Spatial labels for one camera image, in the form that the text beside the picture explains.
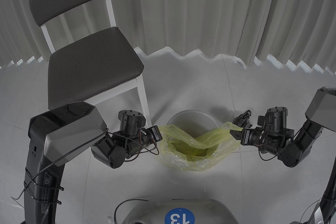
translucent yellow garbage bag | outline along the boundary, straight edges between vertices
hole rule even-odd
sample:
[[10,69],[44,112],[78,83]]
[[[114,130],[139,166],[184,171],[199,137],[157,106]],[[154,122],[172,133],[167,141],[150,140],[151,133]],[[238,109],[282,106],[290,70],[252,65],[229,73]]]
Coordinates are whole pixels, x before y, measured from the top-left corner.
[[232,137],[230,129],[242,130],[226,122],[220,128],[193,138],[175,125],[161,126],[160,157],[164,163],[181,170],[205,171],[239,147],[240,142]]

curtain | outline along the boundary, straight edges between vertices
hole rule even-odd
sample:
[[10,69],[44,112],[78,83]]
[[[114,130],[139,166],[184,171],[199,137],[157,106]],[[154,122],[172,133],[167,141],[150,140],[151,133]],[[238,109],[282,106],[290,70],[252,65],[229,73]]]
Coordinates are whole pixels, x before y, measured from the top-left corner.
[[[184,56],[236,55],[247,65],[268,54],[286,63],[336,69],[333,0],[112,0],[130,44],[151,54],[165,46]],[[46,23],[55,49],[109,27],[104,0],[93,0]],[[0,0],[0,66],[50,51],[28,0]]]
[[272,0],[257,58],[336,71],[336,1]]

gray upholstered chair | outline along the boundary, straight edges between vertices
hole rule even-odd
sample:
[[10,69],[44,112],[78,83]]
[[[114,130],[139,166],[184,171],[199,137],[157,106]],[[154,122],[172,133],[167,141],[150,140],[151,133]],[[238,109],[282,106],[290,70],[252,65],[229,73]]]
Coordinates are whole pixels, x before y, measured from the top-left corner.
[[144,66],[116,27],[111,0],[106,0],[111,28],[55,51],[45,23],[88,1],[91,0],[29,0],[34,20],[42,28],[52,53],[48,69],[48,108],[77,101],[95,105],[137,87],[143,115],[151,126],[142,79]]

blue circle sticker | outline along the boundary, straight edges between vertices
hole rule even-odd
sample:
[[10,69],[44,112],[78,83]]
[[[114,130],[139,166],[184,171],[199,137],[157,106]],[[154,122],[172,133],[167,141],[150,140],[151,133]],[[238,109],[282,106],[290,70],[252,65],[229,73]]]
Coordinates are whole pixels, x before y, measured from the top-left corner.
[[195,224],[195,216],[186,208],[174,208],[166,214],[165,224]]

floor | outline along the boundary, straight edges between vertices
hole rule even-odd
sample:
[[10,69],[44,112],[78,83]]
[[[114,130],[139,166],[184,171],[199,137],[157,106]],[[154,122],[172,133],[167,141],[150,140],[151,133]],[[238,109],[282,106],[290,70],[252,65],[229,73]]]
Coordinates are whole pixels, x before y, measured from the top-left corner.
[[[301,67],[291,71],[269,60],[245,69],[234,57],[208,59],[198,50],[185,57],[169,48],[149,56],[136,52],[145,65],[143,79],[156,125],[166,124],[186,109],[208,112],[219,123],[250,109],[255,126],[267,108],[284,105],[287,126],[298,130],[316,90],[336,87],[336,76],[328,71],[306,73]],[[24,219],[23,209],[10,196],[17,197],[23,187],[29,119],[47,110],[47,71],[45,61],[0,69],[0,223],[17,224]],[[119,128],[118,111],[141,111],[136,89],[97,107],[112,131]],[[299,221],[325,189],[336,155],[336,134],[324,130],[310,155],[295,168],[276,159],[263,162],[256,150],[240,147],[204,172],[175,170],[152,154],[113,170],[86,150],[65,165],[65,191],[59,195],[62,205],[57,207],[56,222],[107,224],[120,202],[135,197],[217,199],[241,224]],[[120,207],[119,223],[136,204]]]

